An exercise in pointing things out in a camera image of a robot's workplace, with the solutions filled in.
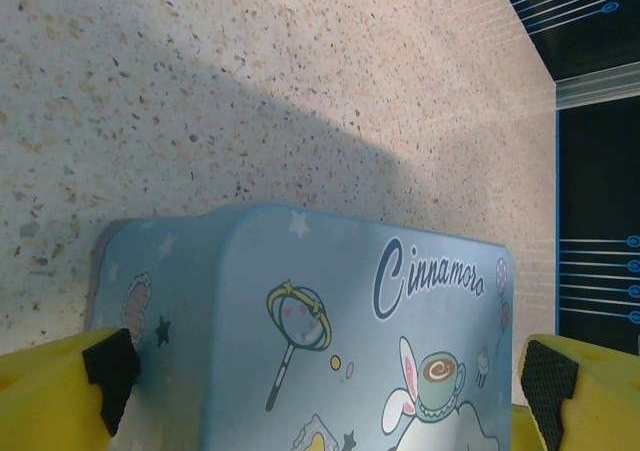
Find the dark star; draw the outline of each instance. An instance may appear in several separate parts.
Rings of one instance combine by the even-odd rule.
[[[165,321],[162,315],[160,315],[160,324],[156,328],[158,347],[160,347],[162,343],[169,344],[169,326],[171,326],[171,321]]]
[[[351,451],[356,447],[356,440],[353,439],[353,431],[349,434],[344,435],[344,446],[342,447],[342,451]]]

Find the white bunny ear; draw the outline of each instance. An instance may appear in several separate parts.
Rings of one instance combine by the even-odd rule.
[[[415,402],[418,397],[418,371],[411,345],[405,337],[400,338],[400,360],[402,361],[402,372],[404,373],[404,381],[407,383],[407,390],[411,400]]]
[[[387,402],[384,403],[382,411],[382,431],[384,434],[391,434],[398,427],[402,414],[413,416],[416,412],[415,405],[404,389],[394,390]]]

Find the yellow dot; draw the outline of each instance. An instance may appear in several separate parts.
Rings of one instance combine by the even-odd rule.
[[[334,354],[333,356],[331,356],[331,369],[333,369],[334,371],[337,371],[340,369],[341,365],[342,365],[342,361],[340,360],[340,356],[338,356],[337,354]]]

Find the white star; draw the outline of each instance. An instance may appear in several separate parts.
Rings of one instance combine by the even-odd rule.
[[[115,283],[118,279],[118,263],[111,263],[111,268],[109,268],[109,282]]]
[[[309,232],[309,227],[305,222],[307,215],[305,213],[296,213],[295,211],[291,211],[291,226],[289,226],[289,231],[292,233],[296,233],[298,238],[302,238],[305,233]]]
[[[158,259],[162,259],[165,256],[169,256],[171,254],[171,248],[173,247],[173,243],[176,242],[176,237],[173,234],[168,234],[167,238],[164,240],[164,243],[160,245],[158,251],[160,252],[160,257]]]

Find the terrazzo floor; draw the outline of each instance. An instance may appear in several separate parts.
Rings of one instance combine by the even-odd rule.
[[[0,353],[81,329],[111,220],[278,201],[506,244],[515,360],[554,110],[508,0],[0,0]]]

